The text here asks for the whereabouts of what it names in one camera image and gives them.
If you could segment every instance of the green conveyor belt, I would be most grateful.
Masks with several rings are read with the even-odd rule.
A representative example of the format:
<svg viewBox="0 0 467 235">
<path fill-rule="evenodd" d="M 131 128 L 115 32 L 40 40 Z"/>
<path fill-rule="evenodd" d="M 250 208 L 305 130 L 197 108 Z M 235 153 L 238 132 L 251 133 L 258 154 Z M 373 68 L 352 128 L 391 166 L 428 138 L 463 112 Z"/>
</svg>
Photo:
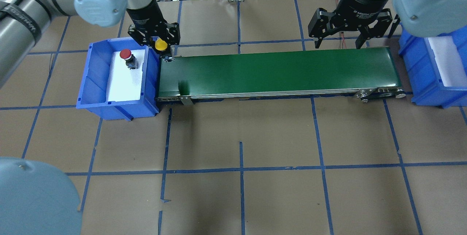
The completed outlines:
<svg viewBox="0 0 467 235">
<path fill-rule="evenodd" d="M 400 86 L 386 47 L 212 55 L 162 62 L 158 98 L 344 93 Z"/>
</svg>

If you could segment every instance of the blue bin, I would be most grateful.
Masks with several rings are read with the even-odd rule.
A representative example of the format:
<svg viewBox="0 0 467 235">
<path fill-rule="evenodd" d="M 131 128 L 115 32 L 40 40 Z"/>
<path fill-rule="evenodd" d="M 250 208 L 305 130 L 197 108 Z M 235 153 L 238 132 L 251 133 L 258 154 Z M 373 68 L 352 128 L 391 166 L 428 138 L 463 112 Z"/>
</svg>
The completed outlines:
<svg viewBox="0 0 467 235">
<path fill-rule="evenodd" d="M 140 99 L 107 102 L 112 54 L 122 49 L 145 50 Z M 107 39 L 90 44 L 76 108 L 87 109 L 105 120 L 131 121 L 133 118 L 155 116 L 159 112 L 155 104 L 159 66 L 159 57 L 154 50 L 140 46 L 132 38 Z"/>
<path fill-rule="evenodd" d="M 467 27 L 448 35 L 452 36 L 467 73 Z M 414 37 L 403 30 L 399 44 L 399 54 L 404 58 L 412 85 L 412 102 L 443 108 L 467 106 L 467 86 L 453 87 L 443 84 L 427 38 Z"/>
</svg>

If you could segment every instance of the yellow cap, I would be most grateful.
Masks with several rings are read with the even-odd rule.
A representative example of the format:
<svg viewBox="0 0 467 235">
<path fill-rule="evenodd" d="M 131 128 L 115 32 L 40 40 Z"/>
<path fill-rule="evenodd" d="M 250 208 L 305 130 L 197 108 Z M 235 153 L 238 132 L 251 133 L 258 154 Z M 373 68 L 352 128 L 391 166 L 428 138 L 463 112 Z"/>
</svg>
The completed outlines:
<svg viewBox="0 0 467 235">
<path fill-rule="evenodd" d="M 157 41 L 155 41 L 155 48 L 159 51 L 165 51 L 167 49 L 168 44 L 167 42 L 164 42 L 163 39 L 157 38 Z"/>
</svg>

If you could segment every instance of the light blue joint cover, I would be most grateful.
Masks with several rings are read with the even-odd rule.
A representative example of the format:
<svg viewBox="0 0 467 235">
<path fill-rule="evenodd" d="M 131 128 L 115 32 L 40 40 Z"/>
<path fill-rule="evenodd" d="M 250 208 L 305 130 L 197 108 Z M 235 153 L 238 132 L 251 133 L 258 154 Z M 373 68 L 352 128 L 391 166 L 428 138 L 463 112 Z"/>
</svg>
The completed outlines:
<svg viewBox="0 0 467 235">
<path fill-rule="evenodd" d="M 127 0 L 74 0 L 76 12 L 86 22 L 101 27 L 119 23 L 127 7 Z"/>
<path fill-rule="evenodd" d="M 392 0 L 404 28 L 418 37 L 434 37 L 467 24 L 467 0 Z"/>
<path fill-rule="evenodd" d="M 75 185 L 58 168 L 0 157 L 0 234 L 79 235 L 79 204 Z"/>
</svg>

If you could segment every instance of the white paper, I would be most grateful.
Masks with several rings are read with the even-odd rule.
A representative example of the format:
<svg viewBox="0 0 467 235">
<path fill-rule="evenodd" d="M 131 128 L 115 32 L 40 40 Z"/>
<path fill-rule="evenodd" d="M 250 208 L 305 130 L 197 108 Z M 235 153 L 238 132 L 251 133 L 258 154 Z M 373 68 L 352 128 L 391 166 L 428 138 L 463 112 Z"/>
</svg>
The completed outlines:
<svg viewBox="0 0 467 235">
<path fill-rule="evenodd" d="M 112 54 L 107 82 L 107 102 L 139 100 L 141 97 L 144 49 L 131 52 L 138 61 L 138 69 L 128 69 L 125 60 L 120 58 L 120 51 Z"/>
<path fill-rule="evenodd" d="M 428 42 L 444 86 L 467 86 L 467 74 L 451 36 L 430 37 Z"/>
</svg>

